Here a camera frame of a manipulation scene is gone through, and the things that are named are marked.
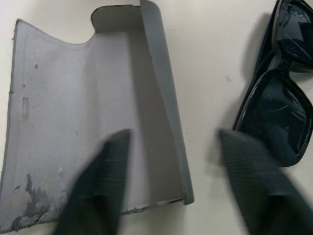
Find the sunglasses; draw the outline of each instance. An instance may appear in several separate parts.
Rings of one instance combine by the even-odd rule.
[[[303,0],[277,1],[233,126],[263,141],[281,166],[301,160],[313,129],[313,106],[290,71],[313,71],[313,10]]]

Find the gray felt lining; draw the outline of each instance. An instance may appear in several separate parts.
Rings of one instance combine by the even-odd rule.
[[[133,130],[124,213],[194,201],[158,7],[102,7],[69,44],[17,21],[0,232],[55,220],[99,143]]]

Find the sunglasses frame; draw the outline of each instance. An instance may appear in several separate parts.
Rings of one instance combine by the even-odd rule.
[[[261,49],[257,58],[253,80],[245,94],[244,100],[241,104],[239,112],[237,114],[235,123],[233,125],[233,130],[239,130],[241,124],[245,118],[245,113],[250,104],[255,103],[260,97],[258,94],[267,86],[268,82],[272,79],[281,79],[292,93],[301,101],[303,108],[306,111],[307,123],[306,123],[306,133],[301,141],[302,147],[297,154],[298,163],[307,147],[312,135],[313,130],[313,106],[304,92],[297,86],[297,84],[292,81],[289,76],[291,70],[297,72],[309,72],[313,71],[313,64],[305,63],[291,55],[289,55],[283,48],[280,48],[276,43],[276,36],[278,33],[282,33],[282,28],[280,27],[281,22],[279,22],[279,15],[282,10],[286,10],[290,2],[295,2],[300,4],[306,11],[308,11],[313,16],[312,8],[305,3],[303,0],[278,0],[274,7],[274,11],[271,15],[265,36],[261,45]],[[272,60],[276,59],[275,68],[268,70],[269,65]]]

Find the dark tinted lens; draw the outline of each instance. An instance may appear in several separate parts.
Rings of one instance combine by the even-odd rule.
[[[276,41],[291,56],[313,63],[313,17],[310,10],[295,1],[284,0],[279,14]]]
[[[302,102],[281,79],[256,92],[239,130],[262,140],[282,166],[296,164],[308,131]]]

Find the white table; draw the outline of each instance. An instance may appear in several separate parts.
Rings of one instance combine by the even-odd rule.
[[[154,0],[160,6],[196,201],[122,218],[121,234],[246,234],[219,164],[218,127],[231,127],[249,85],[275,0]],[[90,15],[102,5],[135,0],[0,1],[0,153],[4,152],[15,21],[21,18],[71,43],[93,34]],[[297,79],[313,101],[313,79]],[[286,171],[313,202],[313,141]],[[53,224],[18,234],[49,234]]]

